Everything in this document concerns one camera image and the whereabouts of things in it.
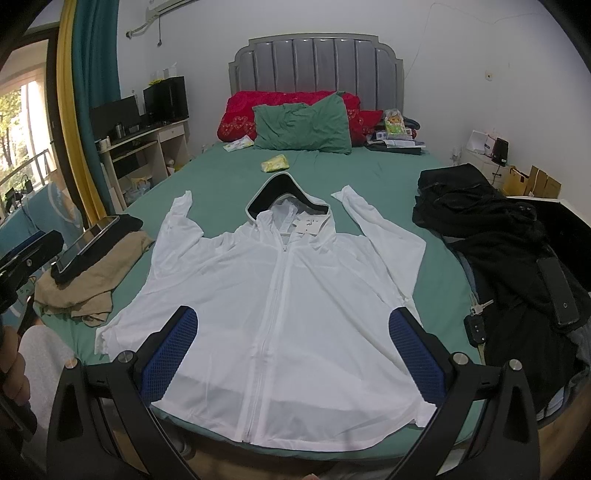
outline green pillow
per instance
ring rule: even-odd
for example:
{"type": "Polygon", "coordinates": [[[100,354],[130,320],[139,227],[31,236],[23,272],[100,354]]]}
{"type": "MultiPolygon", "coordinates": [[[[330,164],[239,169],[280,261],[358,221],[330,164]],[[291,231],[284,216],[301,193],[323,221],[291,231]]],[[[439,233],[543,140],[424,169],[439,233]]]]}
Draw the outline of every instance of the green pillow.
{"type": "Polygon", "coordinates": [[[255,147],[350,154],[349,119],[342,95],[333,93],[311,106],[286,103],[253,107],[255,147]]]}

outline yellow curtain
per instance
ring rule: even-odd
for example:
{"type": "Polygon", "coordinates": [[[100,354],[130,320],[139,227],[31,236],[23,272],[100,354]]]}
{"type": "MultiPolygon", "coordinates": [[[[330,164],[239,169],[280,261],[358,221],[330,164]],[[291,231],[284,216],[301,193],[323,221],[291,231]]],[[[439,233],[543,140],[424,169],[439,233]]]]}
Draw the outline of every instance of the yellow curtain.
{"type": "Polygon", "coordinates": [[[57,103],[60,108],[61,129],[64,132],[64,141],[74,181],[80,192],[88,223],[93,225],[106,216],[106,212],[86,164],[76,118],[72,79],[72,31],[76,1],[65,0],[61,11],[60,31],[57,39],[57,103]]]}

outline teal curtain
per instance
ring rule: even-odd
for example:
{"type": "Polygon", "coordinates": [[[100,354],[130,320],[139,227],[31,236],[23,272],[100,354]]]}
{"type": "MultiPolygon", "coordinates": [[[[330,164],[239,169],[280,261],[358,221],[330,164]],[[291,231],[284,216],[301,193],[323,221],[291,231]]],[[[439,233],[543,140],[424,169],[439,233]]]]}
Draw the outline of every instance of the teal curtain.
{"type": "Polygon", "coordinates": [[[72,32],[76,117],[86,163],[107,213],[114,213],[100,166],[89,110],[121,98],[117,68],[119,0],[78,0],[72,32]]]}

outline desk drawer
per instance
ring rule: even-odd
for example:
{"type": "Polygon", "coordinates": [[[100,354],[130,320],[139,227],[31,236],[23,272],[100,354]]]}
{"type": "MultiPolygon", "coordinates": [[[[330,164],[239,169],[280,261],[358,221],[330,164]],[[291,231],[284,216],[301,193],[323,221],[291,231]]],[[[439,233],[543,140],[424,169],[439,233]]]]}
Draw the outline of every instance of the desk drawer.
{"type": "Polygon", "coordinates": [[[160,132],[158,132],[158,140],[160,140],[161,142],[166,142],[171,138],[180,137],[181,135],[184,135],[183,124],[163,128],[160,132]]]}

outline air conditioner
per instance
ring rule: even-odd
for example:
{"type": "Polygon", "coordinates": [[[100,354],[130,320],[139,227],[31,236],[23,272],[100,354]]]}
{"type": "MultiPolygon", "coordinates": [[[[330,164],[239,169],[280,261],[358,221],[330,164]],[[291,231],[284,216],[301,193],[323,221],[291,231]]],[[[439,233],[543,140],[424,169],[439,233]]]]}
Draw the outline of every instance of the air conditioner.
{"type": "Polygon", "coordinates": [[[146,22],[194,1],[196,0],[150,0],[146,9],[146,22]]]}

